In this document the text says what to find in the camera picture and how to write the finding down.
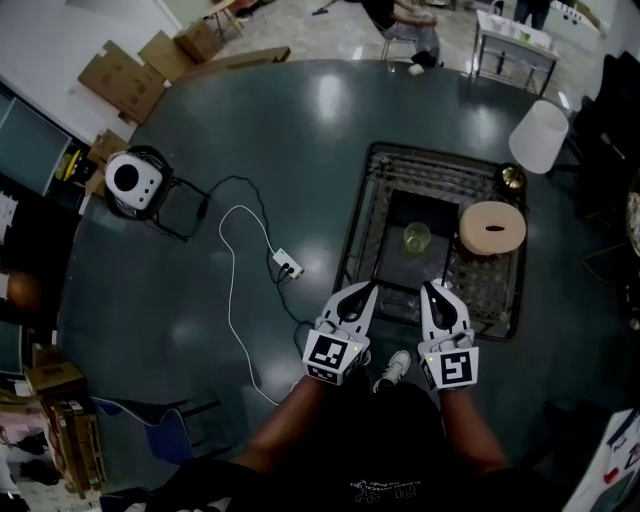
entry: white desk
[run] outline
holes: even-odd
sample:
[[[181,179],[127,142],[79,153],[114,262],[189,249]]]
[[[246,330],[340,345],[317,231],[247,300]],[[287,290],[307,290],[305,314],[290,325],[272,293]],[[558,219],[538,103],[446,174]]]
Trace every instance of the white desk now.
[[[525,87],[529,84],[534,71],[542,70],[547,73],[544,85],[539,92],[539,95],[542,96],[549,85],[549,80],[551,80],[551,75],[558,60],[560,60],[560,56],[553,48],[551,36],[495,14],[476,11],[476,15],[478,19],[476,39],[473,46],[473,62],[476,62],[476,54],[478,54],[478,65],[475,75],[478,76],[480,74],[485,50],[488,49],[497,54],[508,54],[517,60],[525,61],[531,66],[531,72]]]

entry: white robot device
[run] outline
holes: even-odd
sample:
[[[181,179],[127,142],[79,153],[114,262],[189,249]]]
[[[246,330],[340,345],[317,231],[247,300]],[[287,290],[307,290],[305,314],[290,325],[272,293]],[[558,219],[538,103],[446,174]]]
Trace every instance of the white robot device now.
[[[307,337],[302,357],[307,375],[340,386],[370,357],[367,331],[377,297],[378,287],[369,281],[331,296]]]
[[[116,153],[107,162],[105,182],[113,195],[126,206],[144,210],[160,187],[162,174],[132,154]]]
[[[424,340],[418,345],[420,366],[438,404],[437,390],[478,382],[479,349],[473,346],[467,306],[452,292],[427,282],[420,290],[420,302]]]

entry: wooden stool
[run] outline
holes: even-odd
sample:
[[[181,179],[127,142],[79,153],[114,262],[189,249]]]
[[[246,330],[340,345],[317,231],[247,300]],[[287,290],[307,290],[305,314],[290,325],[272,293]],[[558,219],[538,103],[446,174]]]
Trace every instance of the wooden stool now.
[[[235,14],[233,14],[229,9],[229,7],[233,4],[233,2],[235,2],[235,0],[221,0],[216,5],[214,5],[207,14],[203,16],[203,19],[205,20],[210,20],[212,18],[216,19],[216,23],[218,24],[218,32],[220,32],[220,39],[223,42],[224,42],[224,32],[222,30],[222,25],[220,24],[220,17],[219,17],[220,13],[224,14],[227,17],[227,20],[229,20],[229,23],[231,23],[233,28],[235,28],[238,31],[238,34],[240,34],[240,37],[243,37],[242,31],[241,31],[242,23],[238,18],[236,18]]]

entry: shoe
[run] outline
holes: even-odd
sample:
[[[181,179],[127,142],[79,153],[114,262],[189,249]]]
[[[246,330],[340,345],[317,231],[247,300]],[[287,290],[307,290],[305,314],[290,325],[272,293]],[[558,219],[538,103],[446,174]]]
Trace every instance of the shoe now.
[[[393,354],[389,359],[387,369],[382,373],[382,377],[373,385],[373,392],[378,392],[378,387],[382,380],[388,380],[392,385],[400,382],[400,379],[404,377],[411,365],[411,356],[406,350],[400,350]]]

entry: black circle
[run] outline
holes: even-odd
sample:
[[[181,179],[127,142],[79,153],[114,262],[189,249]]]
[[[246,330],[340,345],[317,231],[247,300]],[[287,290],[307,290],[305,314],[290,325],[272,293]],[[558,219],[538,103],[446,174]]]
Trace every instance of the black circle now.
[[[125,164],[119,167],[114,176],[113,181],[118,190],[128,192],[138,184],[138,169],[131,164]]]

